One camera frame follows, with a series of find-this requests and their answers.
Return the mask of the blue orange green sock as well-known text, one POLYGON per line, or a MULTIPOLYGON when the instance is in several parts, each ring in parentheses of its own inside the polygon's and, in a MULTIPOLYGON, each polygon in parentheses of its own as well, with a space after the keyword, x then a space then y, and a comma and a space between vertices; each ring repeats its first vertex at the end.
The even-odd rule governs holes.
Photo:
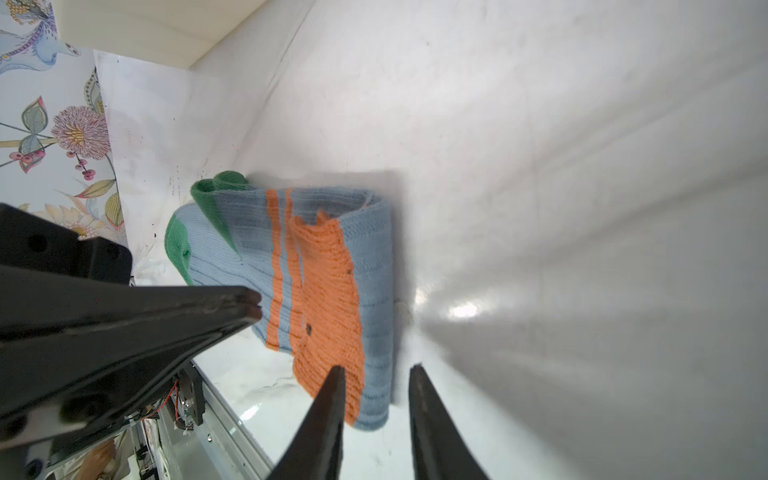
POLYGON ((345 421, 388 420, 394 363, 394 255, 389 203, 350 187, 263 189, 224 171, 197 181, 164 245, 191 286, 243 286, 262 297, 255 334, 291 355, 316 395, 345 372, 345 421))

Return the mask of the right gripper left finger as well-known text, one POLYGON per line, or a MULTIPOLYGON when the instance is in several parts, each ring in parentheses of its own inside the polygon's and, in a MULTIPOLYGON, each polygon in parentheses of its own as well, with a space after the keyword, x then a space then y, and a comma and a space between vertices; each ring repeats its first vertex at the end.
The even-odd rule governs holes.
POLYGON ((339 478, 345 423, 345 369, 333 366, 269 480, 339 478))

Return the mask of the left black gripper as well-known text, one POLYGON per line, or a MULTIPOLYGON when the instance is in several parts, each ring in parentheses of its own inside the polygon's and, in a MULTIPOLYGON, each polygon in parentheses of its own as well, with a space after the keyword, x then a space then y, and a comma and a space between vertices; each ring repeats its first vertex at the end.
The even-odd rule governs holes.
POLYGON ((2 419, 46 403, 66 420, 124 415, 261 317, 261 297, 246 287, 129 287, 125 246, 7 204, 1 264, 2 419))

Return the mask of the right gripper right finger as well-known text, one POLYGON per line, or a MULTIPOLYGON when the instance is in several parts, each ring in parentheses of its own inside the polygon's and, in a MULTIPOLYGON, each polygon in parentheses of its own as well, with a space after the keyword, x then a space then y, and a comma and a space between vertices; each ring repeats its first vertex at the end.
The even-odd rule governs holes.
POLYGON ((421 364, 410 369, 408 400, 416 479, 488 479, 421 364))

